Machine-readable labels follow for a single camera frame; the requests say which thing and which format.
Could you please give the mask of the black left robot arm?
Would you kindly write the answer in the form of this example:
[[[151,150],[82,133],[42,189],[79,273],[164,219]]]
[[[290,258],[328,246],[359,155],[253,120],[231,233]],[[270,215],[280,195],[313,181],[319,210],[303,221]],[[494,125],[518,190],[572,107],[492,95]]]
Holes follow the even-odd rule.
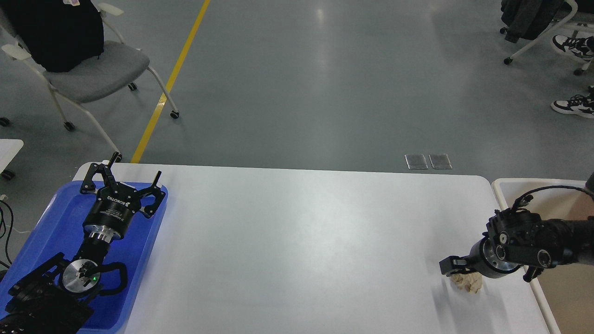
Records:
[[[62,186],[1,276],[3,334],[119,334],[166,210],[159,183],[117,181],[108,163]]]

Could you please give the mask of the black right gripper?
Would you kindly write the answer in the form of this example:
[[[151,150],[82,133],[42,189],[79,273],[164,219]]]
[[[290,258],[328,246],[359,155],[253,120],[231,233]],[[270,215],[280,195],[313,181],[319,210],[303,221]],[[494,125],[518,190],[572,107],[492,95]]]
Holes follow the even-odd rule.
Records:
[[[485,237],[471,247],[468,256],[448,256],[439,261],[439,268],[441,274],[447,277],[456,274],[466,275],[471,269],[485,277],[498,279],[515,273],[521,266],[498,258],[490,239]]]

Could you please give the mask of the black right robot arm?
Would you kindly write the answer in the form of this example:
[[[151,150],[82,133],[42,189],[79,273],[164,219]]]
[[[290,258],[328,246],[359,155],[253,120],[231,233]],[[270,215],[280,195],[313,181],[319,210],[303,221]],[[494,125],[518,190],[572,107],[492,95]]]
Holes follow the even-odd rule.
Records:
[[[593,264],[593,217],[586,220],[544,220],[528,211],[535,188],[520,195],[512,206],[495,211],[480,241],[464,257],[449,256],[439,263],[442,275],[479,273],[497,279],[514,273],[521,266],[528,270],[527,283],[545,269],[573,263]]]

